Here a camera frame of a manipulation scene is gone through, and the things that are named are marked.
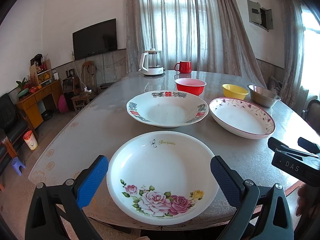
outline wall-mounted tv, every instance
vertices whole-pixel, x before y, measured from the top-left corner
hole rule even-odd
[[[116,19],[91,25],[72,36],[75,60],[118,49]]]

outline wooden desk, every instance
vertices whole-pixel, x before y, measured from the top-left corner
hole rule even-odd
[[[46,110],[54,110],[58,108],[60,95],[62,95],[60,80],[56,80],[39,89],[36,93],[23,98],[16,103],[16,106],[26,112],[33,127],[36,128],[43,122],[37,102],[42,100]]]

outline electric kettle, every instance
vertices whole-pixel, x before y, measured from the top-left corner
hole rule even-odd
[[[163,74],[161,50],[150,49],[142,53],[139,67],[139,72],[147,76]]]

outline wall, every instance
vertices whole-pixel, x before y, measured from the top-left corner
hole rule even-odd
[[[17,0],[0,25],[0,96],[30,74],[30,60],[42,52],[44,0]]]
[[[71,60],[72,33],[87,26],[117,19],[118,49],[126,47],[126,0],[45,0],[43,51],[52,68]]]
[[[257,59],[257,63],[261,70],[264,82],[266,83],[268,89],[270,88],[269,83],[270,83],[271,77],[274,77],[276,80],[280,81],[281,83],[283,82],[284,80],[283,68],[280,68],[268,62],[262,61],[260,59]]]
[[[74,62],[66,63],[57,67],[53,72],[58,72],[62,86],[62,80],[66,78],[66,71],[74,68],[80,78],[82,75],[82,64],[85,61],[92,60],[96,65],[96,78],[99,90],[99,85],[103,83],[113,83],[123,78],[127,74],[126,68],[126,50],[116,50],[99,55],[87,57],[86,59],[75,60]]]
[[[266,30],[249,22],[247,0],[236,0],[255,57],[284,68],[284,34],[279,0],[251,0],[272,9],[274,30]]]

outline window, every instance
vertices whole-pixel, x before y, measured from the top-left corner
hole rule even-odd
[[[307,8],[302,9],[302,22],[305,31],[301,86],[309,90],[308,98],[318,98],[320,93],[320,26]]]

